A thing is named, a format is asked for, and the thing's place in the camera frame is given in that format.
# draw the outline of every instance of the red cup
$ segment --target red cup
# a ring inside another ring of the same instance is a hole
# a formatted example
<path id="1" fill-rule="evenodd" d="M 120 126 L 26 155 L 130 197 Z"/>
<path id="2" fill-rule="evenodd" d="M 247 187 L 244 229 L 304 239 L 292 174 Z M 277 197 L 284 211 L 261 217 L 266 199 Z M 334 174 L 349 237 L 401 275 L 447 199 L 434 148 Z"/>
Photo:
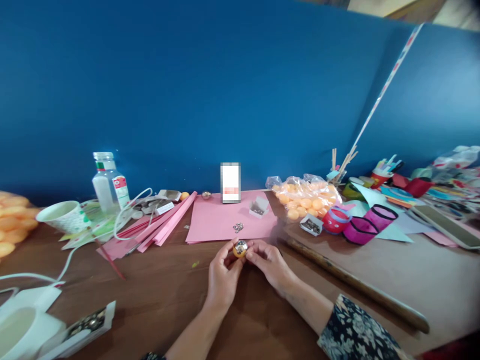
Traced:
<path id="1" fill-rule="evenodd" d="M 431 182 L 428 177 L 416 177 L 408 183 L 404 190 L 412 194 L 414 198 L 420 198 L 425 195 L 433 185 L 435 185 L 435 183 Z"/>
<path id="2" fill-rule="evenodd" d="M 377 168 L 374 168 L 370 176 L 373 179 L 374 183 L 372 186 L 370 186 L 370 189 L 379 188 L 380 185 L 382 185 L 384 182 L 390 179 L 393 175 L 394 174 L 391 172 L 381 171 Z"/>

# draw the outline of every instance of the plastic bag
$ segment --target plastic bag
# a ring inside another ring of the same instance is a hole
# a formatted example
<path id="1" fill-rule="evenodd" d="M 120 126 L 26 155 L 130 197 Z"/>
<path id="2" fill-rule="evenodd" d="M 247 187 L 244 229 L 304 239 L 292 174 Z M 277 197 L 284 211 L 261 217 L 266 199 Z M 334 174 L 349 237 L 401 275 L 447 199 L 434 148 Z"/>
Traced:
<path id="1" fill-rule="evenodd" d="M 291 220 L 304 218 L 307 214 L 321 219 L 335 203 L 342 203 L 335 186 L 317 175 L 303 174 L 303 179 L 290 176 L 285 182 L 278 176 L 269 176 L 265 187 L 285 205 Z"/>
<path id="2" fill-rule="evenodd" d="M 40 209 L 29 207 L 26 197 L 0 191 L 0 258 L 10 254 L 39 224 Z"/>

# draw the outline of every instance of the white box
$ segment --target white box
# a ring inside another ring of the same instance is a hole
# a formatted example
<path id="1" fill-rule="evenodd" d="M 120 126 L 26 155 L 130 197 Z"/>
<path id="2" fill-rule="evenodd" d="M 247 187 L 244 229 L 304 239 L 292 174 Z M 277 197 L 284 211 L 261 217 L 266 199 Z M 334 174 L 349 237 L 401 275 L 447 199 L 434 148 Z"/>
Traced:
<path id="1" fill-rule="evenodd" d="M 261 196 L 257 196 L 255 201 L 250 201 L 250 211 L 249 213 L 253 215 L 254 217 L 261 219 L 269 212 L 269 201 L 266 198 L 263 198 Z M 254 210 L 260 210 L 263 213 L 259 214 L 256 213 Z"/>
<path id="2" fill-rule="evenodd" d="M 310 220 L 310 221 L 312 221 L 314 224 L 316 224 L 316 225 L 318 226 L 318 228 L 320 229 L 320 232 L 319 232 L 319 233 L 316 233 L 315 231 L 312 231 L 312 230 L 310 230 L 308 227 L 304 226 L 303 224 L 304 224 L 305 222 L 307 222 L 307 220 Z M 301 227 L 303 230 L 305 230 L 307 233 L 312 234 L 312 235 L 315 236 L 315 237 L 318 236 L 318 235 L 320 235 L 320 234 L 322 233 L 323 225 L 324 225 L 324 223 L 323 223 L 322 220 L 316 218 L 315 216 L 313 216 L 312 214 L 309 214 L 309 213 L 303 218 L 302 221 L 300 221 L 300 227 Z"/>

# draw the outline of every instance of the pink paper sheet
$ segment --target pink paper sheet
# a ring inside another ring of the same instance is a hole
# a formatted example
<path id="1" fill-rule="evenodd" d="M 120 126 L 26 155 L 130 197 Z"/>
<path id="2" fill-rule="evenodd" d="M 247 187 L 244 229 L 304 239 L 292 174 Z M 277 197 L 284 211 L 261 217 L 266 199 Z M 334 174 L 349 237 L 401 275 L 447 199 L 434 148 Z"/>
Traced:
<path id="1" fill-rule="evenodd" d="M 430 231 L 424 232 L 430 239 L 439 243 L 440 245 L 448 246 L 449 248 L 458 248 L 459 246 L 453 240 L 451 240 L 448 236 L 443 235 L 440 231 Z"/>
<path id="2" fill-rule="evenodd" d="M 250 202 L 257 197 L 267 198 L 264 191 L 243 191 L 240 203 L 222 204 L 220 194 L 213 194 L 209 200 L 197 196 L 186 242 L 194 244 L 230 240 L 237 236 L 240 239 L 268 238 L 277 224 L 277 217 L 270 206 L 262 219 L 250 215 Z M 234 230 L 237 223 L 243 224 L 239 233 Z"/>

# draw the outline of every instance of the plastic bottle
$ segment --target plastic bottle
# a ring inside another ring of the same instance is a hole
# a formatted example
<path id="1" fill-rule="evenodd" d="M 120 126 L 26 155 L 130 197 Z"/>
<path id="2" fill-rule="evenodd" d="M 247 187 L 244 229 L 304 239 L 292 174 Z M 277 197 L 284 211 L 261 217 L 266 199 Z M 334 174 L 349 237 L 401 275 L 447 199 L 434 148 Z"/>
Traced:
<path id="1" fill-rule="evenodd" d="M 94 152 L 97 174 L 91 182 L 101 210 L 106 215 L 120 212 L 129 202 L 129 190 L 125 176 L 117 171 L 111 152 Z"/>

